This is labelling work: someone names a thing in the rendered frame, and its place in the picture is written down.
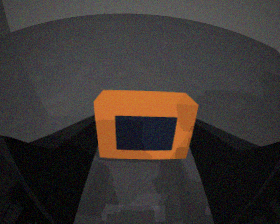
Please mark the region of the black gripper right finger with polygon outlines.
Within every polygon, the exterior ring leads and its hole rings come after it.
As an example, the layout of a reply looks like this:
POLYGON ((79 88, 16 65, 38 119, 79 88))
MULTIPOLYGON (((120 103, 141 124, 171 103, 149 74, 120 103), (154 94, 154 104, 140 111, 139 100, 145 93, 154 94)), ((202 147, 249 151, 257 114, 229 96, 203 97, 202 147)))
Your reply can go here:
POLYGON ((239 224, 280 168, 280 142, 256 146, 197 118, 189 148, 214 224, 239 224))

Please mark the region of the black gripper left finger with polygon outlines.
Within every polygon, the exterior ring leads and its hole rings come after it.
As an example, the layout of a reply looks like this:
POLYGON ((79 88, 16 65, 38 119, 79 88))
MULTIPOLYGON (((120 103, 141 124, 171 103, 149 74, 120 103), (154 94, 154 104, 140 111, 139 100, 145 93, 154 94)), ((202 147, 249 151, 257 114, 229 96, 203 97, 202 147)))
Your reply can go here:
POLYGON ((52 224, 74 224, 96 147, 95 116, 29 143, 0 134, 0 172, 20 182, 52 224))

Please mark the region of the orange block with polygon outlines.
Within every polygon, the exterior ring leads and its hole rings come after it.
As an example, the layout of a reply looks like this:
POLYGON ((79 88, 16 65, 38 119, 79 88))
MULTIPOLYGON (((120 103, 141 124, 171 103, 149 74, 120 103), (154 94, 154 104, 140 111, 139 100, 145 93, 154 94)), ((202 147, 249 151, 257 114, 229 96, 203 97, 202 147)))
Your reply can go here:
POLYGON ((99 156, 186 159, 197 107, 185 92, 104 89, 94 101, 99 156))

